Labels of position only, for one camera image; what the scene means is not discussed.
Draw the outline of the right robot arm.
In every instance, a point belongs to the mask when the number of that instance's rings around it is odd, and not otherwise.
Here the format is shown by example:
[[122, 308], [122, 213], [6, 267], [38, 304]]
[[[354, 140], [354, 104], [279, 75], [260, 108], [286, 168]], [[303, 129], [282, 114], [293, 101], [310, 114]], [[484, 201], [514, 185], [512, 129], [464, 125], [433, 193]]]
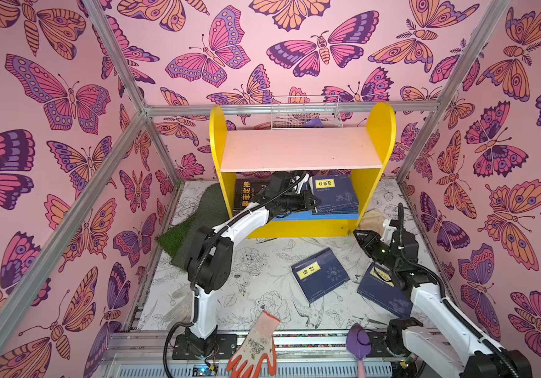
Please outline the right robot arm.
[[390, 243], [372, 230], [353, 232], [372, 262], [385, 267], [394, 287], [408, 295], [413, 306], [437, 326], [440, 342], [427, 333], [416, 318], [397, 318], [388, 323], [386, 345], [400, 356], [415, 355], [441, 377], [530, 377], [532, 367], [517, 350], [507, 350], [460, 310], [446, 293], [440, 276], [418, 261], [418, 243], [404, 226], [404, 207]]

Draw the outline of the black antler cover book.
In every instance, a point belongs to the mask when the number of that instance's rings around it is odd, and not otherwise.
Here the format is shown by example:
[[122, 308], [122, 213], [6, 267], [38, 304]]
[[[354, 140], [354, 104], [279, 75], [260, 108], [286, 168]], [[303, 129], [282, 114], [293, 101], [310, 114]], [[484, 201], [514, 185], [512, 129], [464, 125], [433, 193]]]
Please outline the black antler cover book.
[[269, 180], [236, 180], [234, 187], [233, 215], [245, 209], [260, 192], [265, 190]]

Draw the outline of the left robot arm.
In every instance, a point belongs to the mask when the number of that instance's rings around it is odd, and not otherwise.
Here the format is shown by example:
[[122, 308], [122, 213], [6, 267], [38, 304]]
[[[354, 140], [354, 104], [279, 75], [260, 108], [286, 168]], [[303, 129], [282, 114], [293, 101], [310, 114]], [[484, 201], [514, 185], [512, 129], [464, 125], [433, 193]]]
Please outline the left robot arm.
[[215, 296], [231, 273], [234, 248], [273, 219], [306, 212], [319, 204], [321, 200], [305, 188], [309, 179], [307, 171], [273, 173], [269, 184], [237, 215], [212, 228], [202, 226], [196, 230], [185, 260], [192, 294], [191, 318], [171, 326], [165, 351], [179, 348], [179, 329], [185, 330], [182, 336], [194, 354], [208, 356], [213, 351], [218, 334]]

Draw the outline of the blue thread-bound book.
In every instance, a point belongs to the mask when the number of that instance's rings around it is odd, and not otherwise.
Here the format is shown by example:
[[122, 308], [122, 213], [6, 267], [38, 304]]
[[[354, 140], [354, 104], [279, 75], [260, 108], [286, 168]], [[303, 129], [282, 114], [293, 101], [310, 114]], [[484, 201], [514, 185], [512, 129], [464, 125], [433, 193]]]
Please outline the blue thread-bound book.
[[358, 211], [356, 210], [332, 210], [332, 211], [313, 210], [312, 215], [314, 216], [357, 216], [358, 217]]

